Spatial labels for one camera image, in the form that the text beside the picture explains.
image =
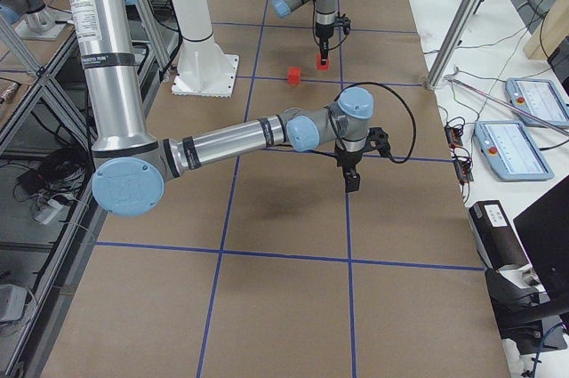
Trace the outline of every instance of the wire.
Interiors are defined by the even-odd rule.
[[[287,147],[288,149],[293,149],[294,147],[290,144],[279,144],[278,147]],[[275,149],[275,148],[271,148],[271,149],[267,149],[268,151],[274,150],[274,151],[283,151],[281,149]],[[305,153],[312,153],[312,154],[316,154],[319,156],[326,156],[326,157],[331,157],[331,158],[336,158],[336,155],[333,153],[325,153],[323,151],[318,151],[315,149],[307,149],[306,151],[304,151]]]
[[[564,146],[567,142],[569,142],[569,140],[566,140],[566,141],[563,141],[563,142],[559,142],[558,144],[552,145],[552,146],[550,146],[550,147],[541,147],[541,148],[540,148],[540,151],[550,151],[551,149],[556,149],[556,148],[558,148],[558,147]]]
[[[481,77],[481,76],[477,76],[476,74],[472,74],[469,73],[468,71],[464,71],[462,69],[457,69],[457,73],[462,73],[462,74],[468,74],[469,76],[472,76],[474,78],[477,78],[479,80],[496,80],[498,82],[502,82],[502,83],[506,83],[506,80],[501,80],[499,78],[495,78],[495,77]]]
[[[508,40],[508,39],[510,39],[510,38],[512,38],[512,37],[514,37],[514,36],[516,36],[517,34],[521,33],[522,31],[524,31],[524,30],[526,30],[526,29],[527,29],[527,27],[522,27],[522,28],[520,28],[518,31],[516,31],[514,34],[511,34],[511,35],[509,35],[509,36],[503,37],[503,38],[501,38],[500,40],[497,40],[497,41],[495,41],[495,42],[493,42],[493,43],[479,44],[479,45],[477,45],[477,46],[457,46],[456,49],[479,49],[479,48],[481,48],[481,47],[491,47],[491,46],[495,46],[495,45],[497,45],[497,44],[499,44],[499,43],[501,43],[501,42],[503,42],[503,41],[505,41],[505,40]],[[431,54],[431,53],[438,53],[438,52],[440,52],[440,49],[433,49],[432,51],[428,51],[428,52],[425,52],[425,53],[423,53],[423,54],[429,55],[429,54]]]
[[[454,84],[450,83],[451,86],[451,91],[453,91],[453,99],[454,101],[459,104],[462,105],[462,107],[469,109],[470,111],[472,111],[473,113],[475,113],[477,115],[477,118],[475,120],[475,122],[477,122],[480,119],[480,112],[481,111],[477,111],[476,109],[473,109],[472,107],[470,107],[470,105],[465,104],[464,102],[460,102],[459,100],[456,99],[456,91],[454,90]]]
[[[73,14],[72,11],[64,11],[63,9],[60,9],[59,7],[53,7],[53,6],[47,6],[50,9],[53,9],[54,11],[58,11],[58,12],[64,12],[64,13],[69,13],[69,14]]]
[[[70,145],[73,145],[71,142],[69,142],[69,141],[67,141],[67,140],[65,140],[65,139],[63,139],[63,138],[61,138],[61,136],[60,136],[57,132],[55,132],[55,131],[53,131],[52,129],[50,129],[49,127],[47,127],[47,126],[44,124],[44,122],[41,121],[41,119],[39,118],[39,116],[38,116],[34,111],[31,111],[30,114],[31,114],[31,116],[36,120],[36,122],[42,127],[42,129],[44,129],[46,132],[48,132],[48,133],[50,133],[50,134],[53,135],[53,137],[55,138],[55,140],[56,140],[59,144],[65,146],[65,147],[69,147]]]
[[[336,136],[336,140],[340,143],[341,149],[344,151],[347,151],[348,149],[346,148],[346,144],[344,143],[344,140],[340,136],[340,128],[338,127],[338,125],[336,125],[336,122],[333,119],[332,107],[329,107],[326,105],[325,109],[328,110],[328,122],[330,123],[330,126],[332,127],[334,135]]]
[[[530,378],[535,378],[535,371],[537,370],[537,364],[540,361],[540,354],[541,351],[543,350],[543,347],[545,346],[545,341],[548,339],[548,337],[553,333],[553,331],[555,331],[558,327],[562,326],[563,322],[561,323],[557,323],[556,325],[552,326],[542,337],[541,337],[541,341],[540,341],[540,346],[537,349],[537,352],[535,353],[535,358],[533,358],[533,369],[532,369],[532,373],[530,374]]]
[[[6,77],[0,77],[0,80],[5,80],[6,82],[17,83],[18,86],[21,86],[21,83],[18,80],[13,80],[11,78],[6,78]]]
[[[530,23],[528,24],[528,27],[531,27],[532,24],[537,21],[535,19],[535,17],[537,16],[537,10],[540,7],[541,3],[543,3],[544,0],[540,0],[539,3],[537,3],[537,6],[535,6],[535,11],[533,11],[533,16],[532,16],[532,20],[530,20]],[[506,70],[506,67],[509,65],[509,62],[512,60],[512,58],[514,57],[514,55],[517,52],[517,48],[519,47],[519,45],[522,43],[522,39],[524,38],[524,36],[520,36],[519,39],[517,40],[516,43],[516,47],[514,48],[514,51],[510,54],[510,56],[508,57],[508,59],[506,60],[506,63],[504,64],[504,66],[501,68],[500,74],[498,75],[497,79],[499,79],[501,77],[501,75],[504,73],[504,71]],[[497,82],[494,82],[493,85],[490,87],[490,91],[488,91],[488,94],[492,94],[492,90],[493,88],[496,86]],[[485,99],[484,103],[482,104],[482,108],[480,109],[479,113],[482,113],[482,111],[484,110],[486,104],[488,103],[488,98]]]
[[[360,82],[360,83],[351,84],[350,86],[346,87],[346,89],[349,89],[350,87],[356,87],[356,86],[362,86],[362,85],[378,86],[382,89],[385,89],[386,91],[391,93],[393,96],[395,96],[399,100],[399,102],[401,102],[403,104],[403,106],[405,107],[405,110],[407,111],[407,114],[409,115],[409,118],[411,119],[411,125],[413,127],[413,137],[411,139],[411,146],[409,147],[409,151],[407,152],[407,155],[402,160],[396,160],[395,158],[393,158],[391,156],[391,153],[389,153],[389,156],[388,156],[388,159],[391,162],[393,162],[397,165],[402,165],[403,163],[407,162],[411,158],[411,155],[412,155],[413,150],[415,148],[415,142],[417,141],[417,122],[415,121],[415,116],[413,115],[413,112],[411,111],[411,109],[409,108],[409,106],[407,105],[405,100],[401,97],[401,95],[399,95],[399,93],[397,93],[396,91],[391,89],[386,84],[377,83],[377,82]]]
[[[443,107],[442,105],[438,105],[438,107],[439,107],[440,109],[442,109],[442,110],[445,112],[445,114],[446,114],[446,116],[445,116],[445,125],[448,125],[448,109],[446,109],[446,108]]]
[[[93,233],[90,229],[88,229],[87,227],[85,227],[84,225],[81,225],[77,222],[72,222],[72,221],[60,221],[63,225],[74,225],[75,227],[78,227],[80,229],[83,229],[85,231],[85,234],[88,234],[91,238],[91,242],[77,242],[79,245],[94,245],[95,242],[97,241],[97,235],[95,233]]]
[[[26,169],[26,170],[28,170],[28,171],[35,171],[35,169],[34,169],[33,167],[29,167],[29,166],[26,166],[26,165],[22,165],[22,164],[20,164],[20,163],[5,163],[5,164],[3,164],[3,165],[0,165],[0,169],[2,169],[3,167],[7,167],[7,166],[19,166],[19,167],[21,167],[22,169]]]
[[[557,65],[559,65],[561,62],[563,62],[564,60],[566,60],[567,58],[569,58],[569,53],[563,57],[562,59],[560,59],[557,64],[554,65],[550,65],[549,68],[544,69],[543,71],[540,71],[539,73],[535,73],[535,74],[531,74],[530,76],[523,76],[520,78],[530,78],[530,77],[535,77],[535,76],[539,76],[540,74],[546,73],[550,70],[554,70],[556,68]]]

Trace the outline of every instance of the blue tape line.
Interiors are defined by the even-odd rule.
[[[112,247],[126,247],[134,249],[156,249],[165,251],[182,251],[182,252],[196,252],[196,253],[226,253],[230,255],[242,255],[242,256],[262,256],[267,258],[281,258],[289,260],[302,260],[302,261],[327,261],[327,262],[339,262],[346,263],[349,260],[347,258],[334,258],[331,256],[312,256],[312,255],[297,255],[297,254],[286,254],[286,253],[265,253],[265,252],[249,252],[249,251],[234,251],[234,250],[223,250],[211,249],[206,247],[190,247],[190,246],[174,246],[174,245],[150,245],[150,244],[138,244],[138,243],[123,243],[123,242],[95,242],[95,245],[101,246],[112,246]],[[354,263],[368,264],[368,265],[386,265],[393,267],[407,267],[407,268],[419,268],[419,269],[458,269],[458,270],[469,270],[469,271],[483,271],[483,268],[470,267],[462,265],[444,265],[444,264],[423,264],[419,262],[400,262],[400,261],[376,261],[376,260],[358,260],[352,259]]]
[[[233,25],[238,27],[262,27],[261,24],[251,24],[245,22],[212,22],[212,25]]]
[[[242,22],[220,22],[215,21],[212,22],[212,25],[229,25],[229,26],[236,26],[236,27],[262,27],[261,24],[252,24],[252,23],[242,23]],[[287,29],[312,29],[312,27],[303,27],[299,25],[273,25],[273,24],[264,24],[267,28],[287,28]],[[362,32],[362,33],[385,33],[385,34],[419,34],[417,31],[403,31],[399,29],[375,29],[375,28],[352,28],[352,32]]]
[[[367,158],[381,158],[381,159],[388,159],[387,157],[382,157],[377,154],[364,154],[364,157]],[[404,159],[405,157],[402,156],[393,156],[396,159]],[[430,158],[430,157],[409,157],[409,161],[416,161],[416,162],[438,162],[438,163],[452,163],[453,160],[451,158]]]
[[[364,33],[387,33],[387,34],[419,34],[417,31],[404,31],[401,29],[371,29],[371,28],[354,28],[351,31]]]
[[[265,10],[263,13],[263,23],[265,22],[265,15],[267,14],[267,5],[268,5],[268,0],[265,0]],[[244,122],[247,120],[247,117],[249,115],[249,108],[251,106],[252,89],[253,89],[253,85],[255,82],[254,76],[255,76],[255,71],[257,70],[257,64],[259,62],[260,42],[262,40],[262,36],[263,36],[263,28],[261,27],[260,34],[259,34],[259,44],[257,45],[257,54],[255,56],[255,62],[253,65],[253,70],[252,70],[253,80],[251,81],[251,86],[249,86],[249,95],[247,98],[247,105],[245,107]],[[202,347],[200,349],[199,361],[197,364],[196,378],[201,378],[202,370],[204,368],[205,350],[207,348],[207,338],[208,338],[209,332],[210,332],[210,324],[212,323],[213,304],[215,303],[215,294],[217,293],[217,285],[218,285],[218,281],[220,278],[221,262],[223,260],[223,249],[225,246],[225,239],[226,239],[226,236],[228,233],[229,218],[231,216],[231,209],[233,207],[233,199],[235,196],[235,187],[237,184],[237,176],[239,175],[240,163],[241,163],[241,157],[238,157],[236,159],[235,168],[233,171],[233,181],[231,182],[231,191],[229,192],[228,210],[227,210],[227,213],[225,215],[225,221],[223,223],[223,234],[221,236],[220,253],[218,256],[217,264],[215,266],[215,275],[213,277],[213,284],[212,284],[212,294],[210,295],[210,304],[209,304],[209,307],[207,309],[207,318],[205,320],[205,327],[204,327],[204,337],[202,339]]]
[[[235,195],[235,186],[237,183],[237,175],[239,173],[240,158],[238,157],[235,162],[233,171],[233,181],[231,182],[231,191],[229,192],[228,209],[225,214],[225,221],[223,223],[223,233],[221,235],[220,250],[218,251],[217,264],[215,265],[215,274],[213,276],[212,293],[210,295],[210,302],[207,308],[207,317],[205,319],[204,336],[202,338],[202,347],[199,352],[199,361],[197,363],[196,378],[202,376],[202,369],[204,367],[205,349],[207,348],[207,338],[210,333],[210,324],[212,323],[213,304],[215,303],[215,294],[217,293],[217,285],[220,279],[221,261],[223,259],[223,246],[225,245],[225,238],[228,234],[229,217],[231,216],[231,208],[233,206],[233,198]]]
[[[347,259],[333,258],[331,256],[296,255],[288,253],[247,252],[247,251],[228,251],[228,250],[224,250],[223,253],[226,255],[237,255],[237,256],[280,258],[283,260],[324,261],[324,262],[342,262],[342,263],[348,263],[349,261]]]
[[[407,267],[411,269],[455,269],[461,271],[484,271],[483,267],[472,267],[469,265],[423,264],[420,262],[375,261],[375,260],[352,260],[352,262],[356,264],[386,265],[390,267]]]
[[[113,247],[135,247],[138,249],[156,249],[164,251],[182,251],[182,252],[198,252],[198,253],[219,253],[219,249],[208,249],[206,247],[190,247],[190,246],[172,246],[172,245],[149,245],[146,243],[123,243],[123,242],[95,242],[97,246],[113,246]]]
[[[352,267],[352,232],[349,215],[349,194],[346,193],[346,239],[348,242],[348,288],[349,288],[349,335],[352,352],[352,378],[357,378],[357,351],[356,351],[356,312],[354,307],[354,270]]]

